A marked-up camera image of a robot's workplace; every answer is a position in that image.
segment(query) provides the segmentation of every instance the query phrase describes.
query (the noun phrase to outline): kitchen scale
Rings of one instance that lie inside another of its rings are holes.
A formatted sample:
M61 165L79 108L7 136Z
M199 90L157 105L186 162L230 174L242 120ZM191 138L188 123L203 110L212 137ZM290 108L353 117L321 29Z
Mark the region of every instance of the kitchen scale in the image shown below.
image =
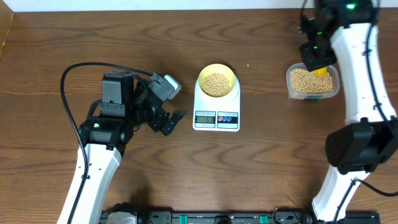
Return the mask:
M203 79L221 73L227 77L231 91L222 97L207 95L202 89ZM197 131L239 131L241 126L241 85L230 68L221 64L205 67L195 84L193 128Z

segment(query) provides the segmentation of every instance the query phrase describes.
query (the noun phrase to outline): green led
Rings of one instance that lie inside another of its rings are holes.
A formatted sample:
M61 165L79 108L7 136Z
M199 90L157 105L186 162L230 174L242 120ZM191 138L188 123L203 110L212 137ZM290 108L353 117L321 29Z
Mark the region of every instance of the green led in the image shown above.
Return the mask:
M355 4L347 4L346 5L347 9L351 9L351 10L355 9L355 6L356 6Z

